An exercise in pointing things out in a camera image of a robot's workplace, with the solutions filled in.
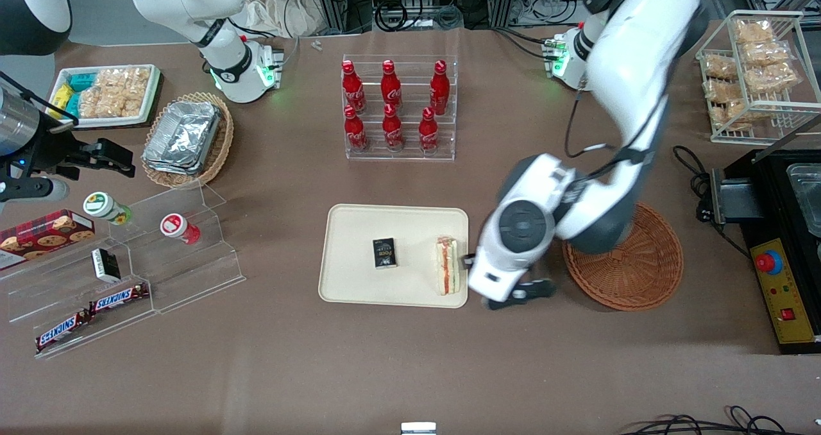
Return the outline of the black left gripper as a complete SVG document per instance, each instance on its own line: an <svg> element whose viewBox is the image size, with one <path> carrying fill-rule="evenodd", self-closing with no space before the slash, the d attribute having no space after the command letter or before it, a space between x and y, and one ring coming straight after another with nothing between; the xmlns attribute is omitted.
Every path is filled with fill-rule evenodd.
<svg viewBox="0 0 821 435"><path fill-rule="evenodd" d="M469 253L461 257L463 266L474 265L475 254ZM498 311L505 307L516 306L517 301L537 300L538 298L550 298L557 294L557 284L553 280L531 280L527 283L520 283L513 289L513 296L509 296L504 301L490 300L485 298L485 307L490 311Z"/></svg>

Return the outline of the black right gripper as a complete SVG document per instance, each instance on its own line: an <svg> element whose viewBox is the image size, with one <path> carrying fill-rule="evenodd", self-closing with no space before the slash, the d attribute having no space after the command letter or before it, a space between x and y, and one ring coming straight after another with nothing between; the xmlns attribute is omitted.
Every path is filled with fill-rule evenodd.
<svg viewBox="0 0 821 435"><path fill-rule="evenodd" d="M70 122L46 123L33 130L22 121L3 119L2 180L35 174L72 180L73 166L135 177L134 154L130 149L108 139L92 143L74 140L72 145L71 131Z"/></svg>

